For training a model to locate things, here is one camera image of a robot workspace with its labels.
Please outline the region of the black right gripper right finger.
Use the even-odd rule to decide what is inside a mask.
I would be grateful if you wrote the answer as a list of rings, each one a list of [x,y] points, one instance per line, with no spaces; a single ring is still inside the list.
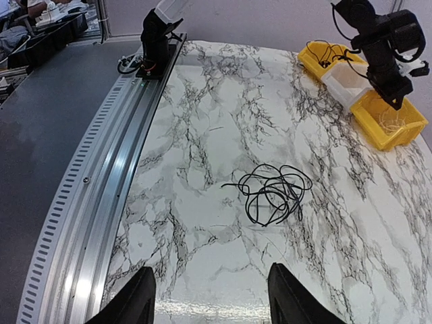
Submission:
[[[281,263],[272,264],[267,278],[272,323],[344,324],[327,310]]]

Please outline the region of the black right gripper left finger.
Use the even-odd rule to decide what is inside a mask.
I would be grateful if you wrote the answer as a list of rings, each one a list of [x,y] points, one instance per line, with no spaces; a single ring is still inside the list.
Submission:
[[[86,324],[154,323],[155,276],[141,267],[118,294]]]

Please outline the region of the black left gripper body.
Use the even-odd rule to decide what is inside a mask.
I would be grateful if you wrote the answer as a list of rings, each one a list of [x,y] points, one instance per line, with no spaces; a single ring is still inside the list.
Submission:
[[[417,17],[407,9],[387,15],[353,9],[350,17],[358,31],[351,45],[363,52],[369,64],[369,82],[387,104],[400,108],[413,87],[411,80],[401,75],[397,62],[414,61],[425,50],[425,35]]]

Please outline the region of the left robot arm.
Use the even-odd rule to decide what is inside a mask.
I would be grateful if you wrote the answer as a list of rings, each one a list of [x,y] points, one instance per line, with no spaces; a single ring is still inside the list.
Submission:
[[[423,29],[407,9],[378,15],[369,1],[339,1],[332,5],[358,35],[350,40],[354,52],[362,52],[368,63],[366,78],[381,98],[396,111],[413,91],[397,62],[412,63],[426,47]]]

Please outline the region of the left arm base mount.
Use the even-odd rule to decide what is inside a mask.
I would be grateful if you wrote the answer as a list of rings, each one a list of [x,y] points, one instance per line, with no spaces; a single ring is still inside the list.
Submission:
[[[187,1],[160,1],[143,20],[140,41],[143,54],[130,55],[118,61],[121,75],[136,74],[145,80],[162,79],[170,62],[169,41],[182,39],[174,30],[183,22],[181,17]]]

